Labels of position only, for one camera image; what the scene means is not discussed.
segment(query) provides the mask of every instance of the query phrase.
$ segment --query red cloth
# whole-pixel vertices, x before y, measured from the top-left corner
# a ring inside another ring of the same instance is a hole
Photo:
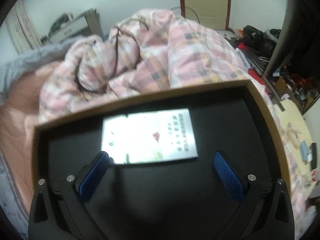
[[[270,95],[268,93],[267,86],[266,86],[265,82],[263,81],[263,79],[261,78],[261,76],[254,69],[249,69],[248,74],[250,76],[252,76],[256,81],[258,81],[261,85],[264,85],[266,87],[265,92],[270,97]]]
[[[238,45],[239,49],[247,49],[247,47],[243,44],[243,42],[240,42]]]

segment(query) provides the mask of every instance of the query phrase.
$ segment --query red door frame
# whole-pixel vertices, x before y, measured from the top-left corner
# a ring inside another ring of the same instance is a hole
[[[184,0],[180,0],[180,6],[181,6],[181,15],[183,17],[186,17],[186,5]],[[231,9],[231,0],[228,0],[227,18],[226,18],[226,27],[225,27],[226,31],[232,31],[232,29],[229,28],[230,9]]]

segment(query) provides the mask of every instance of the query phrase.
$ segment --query red flower illustration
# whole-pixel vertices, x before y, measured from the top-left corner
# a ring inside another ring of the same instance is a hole
[[[158,131],[156,131],[153,135],[153,138],[159,143],[159,139],[160,139],[160,134]]]

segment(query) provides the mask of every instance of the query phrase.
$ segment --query pink bedsheet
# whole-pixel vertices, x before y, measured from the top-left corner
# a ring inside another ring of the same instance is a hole
[[[34,73],[23,75],[0,108],[0,149],[28,213],[33,196],[31,142],[34,125],[39,120],[40,90],[58,65],[59,62],[52,62]]]

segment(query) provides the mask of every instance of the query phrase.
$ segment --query metal screw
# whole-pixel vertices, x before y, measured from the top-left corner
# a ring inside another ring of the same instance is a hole
[[[75,179],[75,176],[73,176],[73,175],[69,175],[68,177],[67,177],[67,181],[73,181]]]
[[[256,180],[256,176],[254,176],[253,174],[248,175],[248,179],[251,181],[255,181]]]
[[[283,180],[283,179],[278,179],[277,181],[278,181],[278,183],[281,184],[281,185],[284,184],[284,180]]]
[[[40,179],[39,181],[38,181],[38,184],[39,185],[43,185],[45,183],[45,179]]]

